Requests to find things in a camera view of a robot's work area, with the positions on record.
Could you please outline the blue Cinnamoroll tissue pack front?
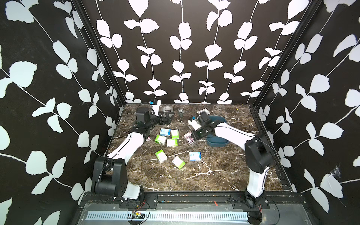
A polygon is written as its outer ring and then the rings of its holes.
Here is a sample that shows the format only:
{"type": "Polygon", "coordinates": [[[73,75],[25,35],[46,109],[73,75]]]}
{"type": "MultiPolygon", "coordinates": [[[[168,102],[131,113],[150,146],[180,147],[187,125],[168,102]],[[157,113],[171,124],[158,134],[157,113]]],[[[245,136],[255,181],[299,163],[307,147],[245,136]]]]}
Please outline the blue Cinnamoroll tissue pack front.
{"type": "Polygon", "coordinates": [[[200,152],[189,152],[189,161],[201,161],[201,153],[200,152]]]}

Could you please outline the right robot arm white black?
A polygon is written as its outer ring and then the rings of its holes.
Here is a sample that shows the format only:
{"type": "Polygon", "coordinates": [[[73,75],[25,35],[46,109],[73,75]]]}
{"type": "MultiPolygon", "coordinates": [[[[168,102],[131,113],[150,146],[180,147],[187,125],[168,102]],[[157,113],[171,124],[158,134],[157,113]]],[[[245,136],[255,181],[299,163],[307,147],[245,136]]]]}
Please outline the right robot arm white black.
{"type": "Polygon", "coordinates": [[[265,181],[274,156],[271,146],[262,134],[254,135],[230,126],[226,122],[212,120],[205,112],[191,117],[187,123],[192,130],[184,136],[189,144],[208,135],[224,138],[245,151],[249,168],[249,180],[244,192],[244,202],[249,208],[257,206],[265,191],[265,181]]]}

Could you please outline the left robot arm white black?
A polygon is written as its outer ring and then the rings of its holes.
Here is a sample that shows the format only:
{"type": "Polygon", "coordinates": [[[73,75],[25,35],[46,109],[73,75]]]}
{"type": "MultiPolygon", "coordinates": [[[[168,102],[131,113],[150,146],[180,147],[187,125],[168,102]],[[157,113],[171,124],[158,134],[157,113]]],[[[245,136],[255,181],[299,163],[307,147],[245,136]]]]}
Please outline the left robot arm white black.
{"type": "Polygon", "coordinates": [[[126,139],[107,156],[96,159],[93,169],[91,192],[98,196],[119,197],[143,201],[141,186],[128,181],[127,163],[148,138],[156,125],[169,125],[175,115],[171,106],[137,108],[136,120],[126,139]]]}

